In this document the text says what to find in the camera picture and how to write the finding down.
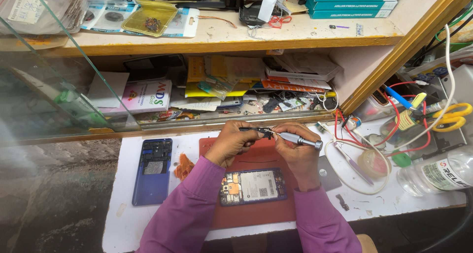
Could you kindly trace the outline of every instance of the purple sleeve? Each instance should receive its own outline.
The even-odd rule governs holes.
[[[225,169],[203,156],[157,209],[137,253],[199,252],[210,230]]]
[[[361,253],[361,244],[322,186],[310,192],[294,191],[296,225],[304,252]]]

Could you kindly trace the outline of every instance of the white workbench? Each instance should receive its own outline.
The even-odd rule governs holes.
[[[386,119],[364,123],[359,127],[359,130],[363,135],[379,133],[379,127],[384,121],[386,121]],[[314,126],[310,127],[310,129],[319,133]],[[199,158],[199,139],[216,137],[218,134],[217,131],[214,131],[178,136],[134,137],[124,138],[122,140],[117,173],[115,175],[115,182],[105,222],[105,231],[103,233],[102,247],[105,253],[123,253],[138,249],[143,230],[159,208],[159,205],[140,207],[134,207],[132,205],[133,188],[143,141],[153,138],[171,138],[173,140],[173,154],[171,157],[171,167],[169,168],[171,170],[169,182],[170,193],[180,183],[179,179],[176,178],[172,172],[175,169],[173,165],[174,162],[179,161],[179,155],[184,152],[187,157],[195,163]],[[326,145],[327,142],[332,139],[327,132],[321,135],[321,137]],[[343,137],[349,138],[350,136],[344,132]],[[338,152],[333,145],[329,145],[328,147],[330,160],[335,165],[340,176],[349,184],[359,186],[359,188],[363,190],[375,190],[382,185],[383,178],[373,180],[375,186],[369,186],[353,171],[341,153]],[[362,152],[361,149],[349,145],[343,145],[342,148],[355,161]],[[390,175],[387,186],[376,195],[363,195],[343,185],[342,187],[328,191],[328,197],[334,207],[340,211],[347,221],[397,215],[433,208],[444,208],[465,203],[464,194],[457,191],[421,198],[409,196],[397,183],[396,172],[399,169],[399,167],[393,166],[393,172]],[[339,200],[335,197],[337,194],[342,195],[346,204],[350,207],[350,210],[345,211],[340,206]],[[239,237],[295,228],[295,221],[226,228],[210,231],[205,240]]]

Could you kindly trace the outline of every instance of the screwdriver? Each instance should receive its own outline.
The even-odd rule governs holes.
[[[306,140],[305,138],[303,138],[299,135],[292,134],[292,133],[289,133],[289,132],[281,132],[281,133],[276,133],[274,131],[271,131],[271,132],[280,135],[281,138],[283,138],[285,141],[290,141],[292,143],[296,143],[296,144],[300,144],[300,145],[306,144],[306,145],[314,146],[317,151],[320,151],[320,149],[323,146],[322,141],[316,141],[316,142],[309,141],[309,140]]]

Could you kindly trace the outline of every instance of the hand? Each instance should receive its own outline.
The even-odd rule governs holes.
[[[289,132],[297,134],[309,141],[320,141],[320,136],[313,133],[306,126],[297,122],[288,122],[277,125],[272,129],[274,132]],[[308,189],[320,186],[317,163],[319,152],[313,146],[294,144],[285,141],[279,135],[274,134],[276,140],[276,151],[286,160],[289,169],[296,177],[299,190],[307,192]]]
[[[255,127],[255,125],[244,121],[227,121],[212,147],[205,154],[205,158],[223,168],[229,167],[232,165],[235,155],[249,151],[250,146],[264,136],[263,133],[256,130],[240,131],[239,128]]]

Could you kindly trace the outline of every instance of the glass panel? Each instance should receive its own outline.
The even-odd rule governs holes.
[[[49,57],[79,30],[70,23],[85,15],[71,11],[79,4],[62,12],[57,1],[0,0],[0,142],[141,130],[86,55]],[[100,95],[89,93],[94,77]],[[120,113],[104,116],[94,105],[104,99]]]

